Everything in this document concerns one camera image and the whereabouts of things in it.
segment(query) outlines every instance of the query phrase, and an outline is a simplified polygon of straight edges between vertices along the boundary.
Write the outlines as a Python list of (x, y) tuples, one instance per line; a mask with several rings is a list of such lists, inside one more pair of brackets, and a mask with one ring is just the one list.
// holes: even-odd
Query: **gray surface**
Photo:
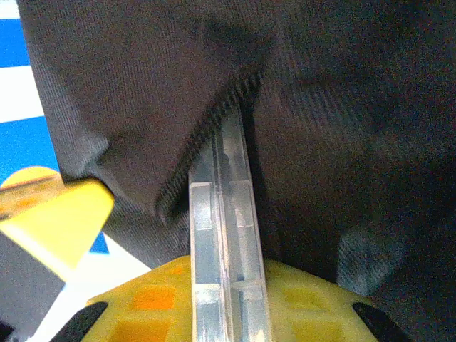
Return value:
[(0, 233), (0, 321), (15, 331), (11, 341), (35, 333), (63, 288), (63, 281)]

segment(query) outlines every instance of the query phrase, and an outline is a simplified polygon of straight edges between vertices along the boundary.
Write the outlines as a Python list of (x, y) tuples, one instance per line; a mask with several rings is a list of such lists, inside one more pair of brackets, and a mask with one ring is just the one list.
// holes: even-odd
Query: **yellow tab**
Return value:
[(92, 246), (113, 206), (113, 195), (106, 187), (86, 180), (1, 221), (0, 231), (65, 281)]
[(6, 178), (6, 180), (0, 185), (0, 189), (50, 177), (60, 177), (60, 174), (48, 167), (29, 166), (16, 171), (14, 174)]

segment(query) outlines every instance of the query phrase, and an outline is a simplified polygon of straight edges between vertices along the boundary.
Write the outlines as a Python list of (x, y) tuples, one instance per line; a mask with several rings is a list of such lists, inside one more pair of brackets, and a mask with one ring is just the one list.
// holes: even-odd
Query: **white surface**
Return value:
[(0, 68), (0, 104), (0, 123), (44, 115), (30, 66)]
[(28, 342), (49, 342), (87, 301), (150, 270), (106, 236), (109, 254), (87, 253)]
[(0, 0), (0, 19), (18, 19), (19, 9), (14, 0)]

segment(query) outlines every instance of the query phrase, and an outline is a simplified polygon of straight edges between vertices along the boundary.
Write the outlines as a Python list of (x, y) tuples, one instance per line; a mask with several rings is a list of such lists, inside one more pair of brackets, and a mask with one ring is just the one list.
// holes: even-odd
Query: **textured fabric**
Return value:
[[(257, 71), (244, 119), (265, 256), (391, 294), (404, 285), (395, 270), (420, 267), (420, 242), (453, 243), (454, 222), (435, 234), (455, 203), (453, 1), (19, 6), (61, 169), (109, 186), (105, 231), (146, 264), (188, 253), (185, 184), (163, 212), (160, 198), (209, 109)], [(434, 316), (417, 332), (413, 307), (403, 312), (431, 341)]]

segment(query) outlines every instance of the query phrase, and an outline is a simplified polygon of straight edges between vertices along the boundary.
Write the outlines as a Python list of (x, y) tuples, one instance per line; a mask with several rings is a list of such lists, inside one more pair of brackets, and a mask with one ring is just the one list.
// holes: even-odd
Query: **blue and white striped background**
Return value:
[[(0, 0), (0, 184), (32, 165), (58, 170), (16, 2)], [(49, 341), (89, 298), (149, 270), (103, 233), (90, 251), (30, 342)]]
[[(24, 167), (39, 165), (58, 170), (58, 164), (33, 79), (17, 5), (13, 1), (0, 1), (1, 184)], [(90, 251), (108, 253), (103, 234)]]

